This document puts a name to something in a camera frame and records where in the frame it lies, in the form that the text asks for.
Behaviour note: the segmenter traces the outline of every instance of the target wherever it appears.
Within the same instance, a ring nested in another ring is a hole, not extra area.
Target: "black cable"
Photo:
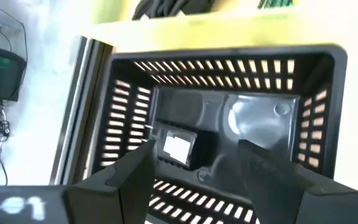
[[[185,15],[209,12],[214,0],[141,0],[132,20],[146,15],[149,19],[177,16],[181,11]]]
[[[27,32],[25,30],[25,27],[24,27],[24,24],[20,21],[18,21],[15,17],[11,16],[9,13],[7,13],[5,10],[1,9],[0,8],[0,11],[5,13],[7,16],[11,17],[12,19],[14,19],[16,22],[18,22],[22,27],[23,27],[23,31],[24,31],[24,45],[25,45],[25,61],[27,62],[28,61],[28,58],[29,58],[29,54],[28,54],[28,51],[27,51]],[[16,90],[13,92],[13,94],[11,95],[11,97],[9,97],[8,100],[11,100],[16,94],[17,92],[19,91],[20,87],[22,86],[23,84],[23,80],[24,80],[24,77],[25,77],[25,71],[27,70],[27,66],[24,68],[23,70],[23,76],[22,76],[22,79],[20,80],[20,83],[19,83],[19,86],[16,88]]]
[[[258,9],[261,9],[265,5],[265,2],[266,2],[266,0],[260,0],[259,5],[258,5]]]

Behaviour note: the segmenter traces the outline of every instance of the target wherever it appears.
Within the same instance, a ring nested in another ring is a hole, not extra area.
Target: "white label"
[[[27,200],[22,197],[9,197],[0,204],[0,210],[10,215],[19,214],[26,205],[32,207],[32,219],[42,221],[45,219],[45,202],[40,197],[30,197]]]
[[[170,157],[180,161],[183,164],[186,164],[187,155],[190,150],[190,142],[178,137],[168,136],[165,140],[163,150],[167,152]]]

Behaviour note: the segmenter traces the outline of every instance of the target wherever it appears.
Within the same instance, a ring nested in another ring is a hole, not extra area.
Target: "basket base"
[[[232,166],[238,140],[246,139],[291,159],[297,104],[298,96],[293,95],[160,88],[157,120],[212,131],[219,137],[208,152],[212,155],[209,165],[188,171],[162,163],[158,175],[247,198]]]

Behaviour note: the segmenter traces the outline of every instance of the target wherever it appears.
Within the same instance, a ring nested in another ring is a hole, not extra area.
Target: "basket slot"
[[[134,64],[135,64],[136,66],[138,66],[140,69],[142,69],[143,71],[146,71],[146,69],[145,69],[143,66],[141,66],[139,63],[134,62]]]
[[[159,63],[154,65],[154,68],[157,69]],[[147,115],[150,109],[150,99],[151,91],[137,87],[135,91],[135,102],[133,102],[133,113],[132,113],[132,123],[129,125],[127,132],[127,147],[126,152],[137,149],[143,142],[146,142],[147,138],[147,129],[150,126],[146,125]]]
[[[99,158],[101,168],[110,166],[119,159],[130,89],[129,83],[121,80],[114,81],[109,101],[108,122],[103,141],[101,141],[103,143]]]
[[[294,91],[295,86],[296,76],[288,77],[292,76],[295,70],[293,59],[166,60],[150,62],[150,70],[142,65],[142,62],[137,63],[146,72],[149,71],[157,83],[163,85],[289,93]]]
[[[249,205],[218,200],[209,193],[163,180],[158,180],[154,184],[153,195],[150,199],[149,212],[169,223],[256,223],[257,221]]]
[[[329,90],[325,87],[300,105],[300,143],[294,159],[303,167],[318,173],[321,173],[324,162],[328,102]]]

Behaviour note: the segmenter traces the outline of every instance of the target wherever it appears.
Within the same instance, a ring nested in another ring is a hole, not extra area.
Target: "black plastic basket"
[[[244,96],[253,103],[253,115],[242,112],[240,118],[260,121],[268,114],[269,121],[285,127],[277,131],[279,141],[264,148],[333,178],[346,60],[345,51],[334,45],[116,54],[93,172],[148,140],[155,121],[205,129],[200,117],[192,120],[185,114],[192,110],[187,105],[194,108],[195,102],[201,102],[203,119],[212,120],[216,114],[225,118],[231,98]],[[207,107],[211,105],[205,99],[212,96],[221,97],[222,106]],[[181,106],[167,112],[172,102]],[[225,124],[218,123],[215,131],[222,133]],[[252,133],[268,141],[273,135],[267,130],[274,128],[264,126]],[[258,223],[246,192],[236,187],[235,171],[226,170],[230,157],[224,156],[236,150],[236,145],[233,140],[226,142],[225,136],[219,135],[221,144],[209,152],[210,159],[198,170],[161,162],[150,214],[169,223]],[[200,172],[210,172],[206,176],[212,180],[200,178]],[[212,198],[213,204],[206,206]]]

